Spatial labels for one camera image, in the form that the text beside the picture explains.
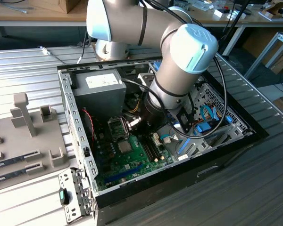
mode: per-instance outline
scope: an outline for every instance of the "metal bracket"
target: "metal bracket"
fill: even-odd
[[[69,204],[64,206],[67,223],[92,215],[95,203],[88,179],[83,178],[81,169],[69,168],[59,174],[58,178],[60,187],[67,191],[65,195],[69,198]]]

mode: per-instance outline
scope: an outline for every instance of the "black cable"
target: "black cable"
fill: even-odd
[[[156,10],[162,10],[162,9],[160,9],[159,7],[157,7],[157,6],[155,6],[153,3],[151,3],[151,2],[147,2],[153,9],[156,9]]]
[[[275,62],[271,68],[274,68],[274,67],[276,67],[279,63],[283,62],[283,59],[282,59],[282,60],[280,60],[280,59],[279,59],[277,62]]]
[[[225,37],[223,39],[223,41],[219,44],[219,50],[221,50],[224,45],[230,40],[230,38],[232,37],[232,34],[234,32],[235,26],[238,23],[238,20],[240,19],[242,13],[244,12],[244,10],[246,9],[247,5],[249,4],[250,0],[245,0],[245,2],[243,3],[243,5],[241,6],[241,9],[238,13],[238,15],[236,16],[236,18],[234,19],[230,29],[228,29],[227,33],[225,34]]]
[[[141,3],[144,7],[147,7],[146,4],[143,2],[143,0],[140,0],[140,3]]]
[[[274,85],[278,90],[280,90],[281,92],[283,92],[283,90],[281,90],[279,87],[277,87],[276,85]]]
[[[153,4],[157,7],[159,7],[161,10],[166,11],[167,13],[171,14],[172,16],[174,16],[177,20],[179,20],[181,23],[186,24],[187,22],[182,19],[180,16],[178,16],[175,12],[169,10],[167,7],[165,7],[164,5],[162,5],[161,3],[155,1],[155,0],[144,0],[146,3],[148,3],[149,5]]]
[[[225,30],[227,29],[228,24],[229,24],[229,23],[230,23],[230,21],[231,21],[231,18],[232,18],[233,12],[234,12],[234,10],[235,10],[235,4],[236,4],[236,1],[234,1],[233,9],[232,9],[232,12],[231,12],[230,18],[228,19],[226,26],[225,26],[225,27],[224,27],[224,29],[222,30],[222,33],[224,33],[224,32],[225,32]]]
[[[148,4],[149,4],[149,2],[150,2],[150,3],[153,3],[153,4],[156,5],[157,7],[161,8],[162,10],[164,10],[164,11],[166,11],[167,13],[171,14],[172,16],[174,16],[176,19],[178,19],[178,20],[179,20],[180,22],[182,22],[183,24],[186,24],[186,23],[187,23],[185,20],[183,20],[183,19],[182,19],[180,16],[178,16],[176,13],[174,13],[174,12],[171,11],[171,10],[169,10],[167,7],[165,7],[164,5],[160,4],[159,2],[157,2],[157,1],[155,1],[155,0],[144,0],[144,1],[145,1],[146,3],[148,3]],[[192,19],[192,21],[195,21],[199,26],[202,26],[202,24],[201,24],[198,20],[196,20],[196,19],[194,19],[194,18],[192,18],[192,17],[191,17],[191,19]],[[122,79],[122,81],[124,81],[124,82],[130,82],[130,83],[132,83],[132,84],[138,85],[138,86],[144,88],[145,90],[147,90],[148,92],[150,92],[151,94],[153,94],[153,96],[154,96],[154,97],[157,99],[157,101],[159,102],[159,104],[160,104],[160,106],[161,106],[161,108],[162,108],[162,110],[163,110],[163,113],[164,113],[164,115],[165,115],[165,118],[167,119],[167,121],[169,122],[169,124],[171,125],[171,127],[174,129],[174,131],[176,131],[176,132],[179,133],[180,135],[182,135],[182,136],[184,136],[184,137],[187,137],[187,138],[191,138],[191,139],[201,139],[201,138],[205,138],[205,137],[211,135],[212,133],[214,133],[214,132],[218,129],[218,127],[221,125],[221,123],[222,123],[222,121],[223,121],[223,119],[225,118],[225,115],[226,115],[226,109],[227,109],[227,91],[226,91],[225,77],[224,77],[224,75],[223,75],[223,71],[222,71],[221,66],[220,66],[220,64],[219,64],[219,62],[218,62],[218,60],[217,60],[216,57],[214,57],[214,62],[215,62],[216,66],[217,66],[217,68],[218,68],[218,71],[219,71],[219,73],[220,73],[221,80],[222,80],[222,85],[223,85],[224,92],[225,92],[225,93],[224,93],[224,100],[225,100],[225,103],[224,103],[224,112],[223,112],[223,114],[222,114],[222,117],[221,117],[219,123],[216,125],[216,127],[213,128],[209,133],[207,133],[207,134],[205,134],[205,135],[201,135],[201,136],[189,136],[189,135],[186,135],[185,133],[179,131],[178,129],[176,129],[175,126],[172,124],[171,120],[170,120],[170,119],[168,118],[168,116],[167,116],[167,110],[165,109],[163,102],[162,102],[161,99],[158,97],[158,95],[157,95],[155,92],[153,92],[150,88],[148,88],[148,87],[146,87],[146,86],[144,86],[144,85],[141,85],[141,84],[139,84],[139,83],[137,83],[137,82],[128,80],[128,79]]]
[[[172,124],[171,119],[168,117],[168,115],[167,115],[168,111],[165,109],[164,103],[162,102],[162,100],[159,98],[159,96],[158,96],[153,90],[151,90],[151,89],[148,88],[147,86],[144,86],[144,85],[142,85],[142,84],[139,84],[139,83],[137,83],[137,82],[135,82],[135,81],[132,81],[132,80],[129,80],[129,79],[122,78],[121,81],[123,81],[123,82],[129,82],[129,83],[135,84],[135,85],[137,85],[137,86],[139,86],[139,87],[144,88],[144,89],[147,90],[148,92],[150,92],[150,93],[157,99],[157,101],[159,102],[160,107],[161,107],[161,109],[162,109],[162,111],[163,111],[163,114],[164,114],[166,120],[168,121],[169,125],[173,128],[173,130],[174,130],[175,132],[177,132],[178,134],[180,134],[180,135],[182,135],[183,137],[186,137],[186,138],[190,138],[190,139],[202,139],[202,138],[205,138],[205,137],[210,136],[212,133],[214,133],[214,132],[219,128],[219,126],[221,125],[223,119],[225,118],[226,109],[227,109],[227,92],[226,92],[226,85],[225,85],[225,77],[224,77],[224,75],[223,75],[222,69],[221,69],[220,64],[219,64],[219,62],[218,62],[218,60],[217,60],[216,57],[214,57],[214,62],[215,62],[215,64],[216,64],[217,68],[218,68],[218,71],[220,72],[220,76],[221,76],[221,80],[222,80],[222,85],[223,85],[224,92],[225,92],[225,96],[224,96],[224,100],[225,100],[225,103],[224,103],[224,112],[223,112],[223,114],[222,114],[222,117],[221,117],[219,123],[216,125],[216,127],[213,128],[213,129],[212,129],[210,132],[208,132],[207,134],[201,135],[201,136],[189,136],[189,135],[186,135],[185,133],[181,132],[180,130],[178,130],[178,129]]]
[[[56,58],[58,61],[60,61],[62,64],[64,65],[68,65],[67,63],[65,63],[63,60],[61,60],[60,58],[58,58],[56,55],[51,54],[54,58]]]
[[[22,1],[26,1],[26,0],[20,0],[20,1],[14,1],[14,2],[7,2],[7,1],[1,1],[0,0],[0,3],[6,3],[6,4],[16,4],[16,3],[20,3]]]
[[[192,105],[192,114],[194,115],[195,114],[195,107],[194,107],[194,103],[193,103],[193,100],[192,100],[190,93],[188,93],[188,97],[189,97],[190,103]]]
[[[87,36],[87,28],[85,31],[85,35],[84,35],[84,40],[83,40],[83,50],[82,50],[82,54],[80,56],[80,58],[78,59],[78,61],[76,62],[77,64],[79,64],[84,56],[84,52],[85,52],[85,42],[86,42],[86,36]]]

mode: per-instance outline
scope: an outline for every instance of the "blue connector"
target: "blue connector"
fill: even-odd
[[[212,129],[212,127],[210,127],[210,125],[207,122],[201,123],[196,126],[196,130],[199,133],[204,133],[206,131],[209,131],[210,129]]]
[[[188,145],[189,141],[191,139],[186,139],[186,141],[184,142],[184,144],[181,146],[181,148],[178,150],[178,154],[181,154],[181,152],[183,152],[184,148]]]
[[[159,69],[160,65],[161,65],[161,62],[154,62],[153,63],[153,66],[156,69],[156,71]]]
[[[233,122],[233,119],[231,118],[231,116],[226,116],[226,120],[228,121],[228,123],[232,123]]]

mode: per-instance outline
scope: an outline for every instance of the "gray metal work surface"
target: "gray metal work surface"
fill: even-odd
[[[81,49],[50,48],[74,64]],[[132,50],[134,57],[159,56],[151,49]],[[87,49],[81,63],[96,61]],[[239,73],[220,60],[229,93],[264,127],[270,136],[223,171],[131,214],[112,225],[283,225],[283,116],[247,84]],[[57,110],[68,156],[73,158],[69,129],[63,113],[55,58],[39,49],[0,51],[0,118],[10,116],[12,94],[26,92],[27,106],[50,104]],[[221,81],[217,68],[209,71]],[[70,160],[76,166],[75,159]],[[59,202],[61,171],[0,190],[1,225],[66,225]],[[92,225],[90,218],[74,225]]]

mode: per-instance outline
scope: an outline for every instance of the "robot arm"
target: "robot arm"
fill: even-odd
[[[87,8],[90,36],[161,49],[163,60],[150,88],[168,110],[180,106],[218,50],[218,42],[209,31],[192,24],[181,8],[170,10],[189,24],[165,11],[140,7],[138,0],[89,0]],[[160,107],[152,94],[150,101]]]

